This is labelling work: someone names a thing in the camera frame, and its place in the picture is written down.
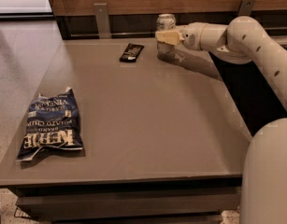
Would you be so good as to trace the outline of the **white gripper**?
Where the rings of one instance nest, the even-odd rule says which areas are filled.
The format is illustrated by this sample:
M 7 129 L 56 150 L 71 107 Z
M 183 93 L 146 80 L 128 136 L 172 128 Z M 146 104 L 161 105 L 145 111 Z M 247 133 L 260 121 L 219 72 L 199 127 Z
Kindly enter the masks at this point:
M 155 37 L 159 42 L 168 45 L 180 44 L 186 49 L 201 50 L 201 36 L 206 26 L 203 22 L 193 22 L 177 26 L 177 30 L 157 31 Z

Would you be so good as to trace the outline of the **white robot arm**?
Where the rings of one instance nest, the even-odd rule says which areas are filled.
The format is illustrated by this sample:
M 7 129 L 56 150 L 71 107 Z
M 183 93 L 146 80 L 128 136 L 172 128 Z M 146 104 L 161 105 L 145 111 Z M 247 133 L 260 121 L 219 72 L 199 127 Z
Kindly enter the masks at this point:
M 287 224 L 287 49 L 254 18 L 177 26 L 162 14 L 158 50 L 207 51 L 231 87 L 252 140 L 244 161 L 240 224 Z

